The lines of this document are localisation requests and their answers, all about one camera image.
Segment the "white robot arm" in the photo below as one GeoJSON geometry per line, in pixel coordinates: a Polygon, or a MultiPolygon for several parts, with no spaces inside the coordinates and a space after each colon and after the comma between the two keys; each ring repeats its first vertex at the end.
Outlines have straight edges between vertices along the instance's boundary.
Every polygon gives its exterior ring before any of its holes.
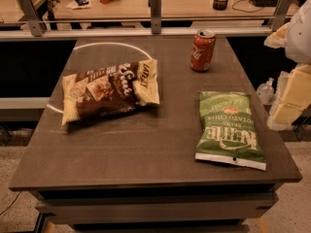
{"type": "Polygon", "coordinates": [[[296,63],[290,73],[280,74],[267,120],[270,129],[286,130],[311,105],[311,0],[306,0],[264,44],[284,48],[286,57],[296,63]]]}

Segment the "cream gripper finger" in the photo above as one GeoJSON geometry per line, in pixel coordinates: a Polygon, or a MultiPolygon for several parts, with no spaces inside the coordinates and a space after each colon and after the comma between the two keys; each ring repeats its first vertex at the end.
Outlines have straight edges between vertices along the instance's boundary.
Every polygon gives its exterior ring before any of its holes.
{"type": "Polygon", "coordinates": [[[277,82],[276,98],[267,120],[269,129],[289,129],[311,105],[311,65],[297,64],[290,73],[282,71],[277,82]]]}
{"type": "Polygon", "coordinates": [[[289,27],[289,23],[285,23],[271,35],[269,35],[263,42],[263,44],[269,48],[279,49],[285,46],[286,33],[289,27]]]}

